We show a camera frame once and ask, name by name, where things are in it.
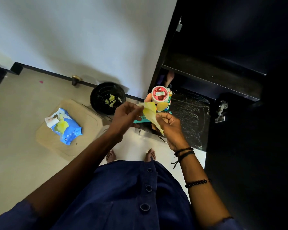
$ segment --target foot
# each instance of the foot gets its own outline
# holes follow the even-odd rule
[[[116,155],[115,155],[114,151],[111,149],[106,156],[106,161],[107,161],[107,163],[110,163],[110,162],[115,161],[115,160],[116,160]]]
[[[153,157],[153,159],[156,160],[155,151],[152,148],[146,153],[144,161],[150,162],[151,161],[150,157]]]

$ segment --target sleeve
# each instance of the sleeve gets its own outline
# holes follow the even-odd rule
[[[242,226],[232,218],[226,218],[216,225],[209,227],[208,230],[243,230]]]
[[[0,215],[0,230],[29,230],[34,229],[39,217],[31,204],[23,200],[8,212]]]

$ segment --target blue plastic package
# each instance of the blue plastic package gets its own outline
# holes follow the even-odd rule
[[[77,122],[62,108],[59,108],[52,116],[45,118],[46,124],[66,145],[70,145],[73,139],[82,135],[81,127]]]

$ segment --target navy blue dress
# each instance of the navy blue dress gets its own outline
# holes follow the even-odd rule
[[[39,221],[23,200],[0,216],[0,229],[34,229]],[[99,166],[92,181],[51,227],[56,229],[200,229],[187,195],[156,161]],[[227,219],[209,229],[242,228]]]

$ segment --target black cord bracelet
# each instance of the black cord bracelet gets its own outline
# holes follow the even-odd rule
[[[191,151],[190,151],[190,152],[187,152],[187,153],[185,153],[185,154],[183,154],[183,155],[181,155],[181,156],[176,155],[177,153],[180,153],[179,151],[177,151],[177,152],[175,153],[175,155],[176,155],[175,157],[177,157],[178,160],[177,160],[176,162],[174,162],[174,163],[171,162],[171,164],[174,165],[173,169],[175,169],[177,163],[178,163],[178,162],[180,163],[181,160],[184,159],[186,156],[188,156],[188,155],[190,155],[190,154],[194,154],[194,155],[195,155],[195,153],[193,152],[193,150],[194,150],[193,148],[190,148],[190,149],[187,148],[187,149],[184,149],[184,151],[185,151],[185,150],[191,150]]]
[[[185,185],[186,188],[190,188],[191,186],[194,186],[194,185],[200,185],[200,184],[206,184],[207,182],[211,182],[210,179],[208,179],[208,181],[206,179],[204,180],[199,180],[199,181],[196,181],[196,182],[190,182],[190,183],[187,183]]]

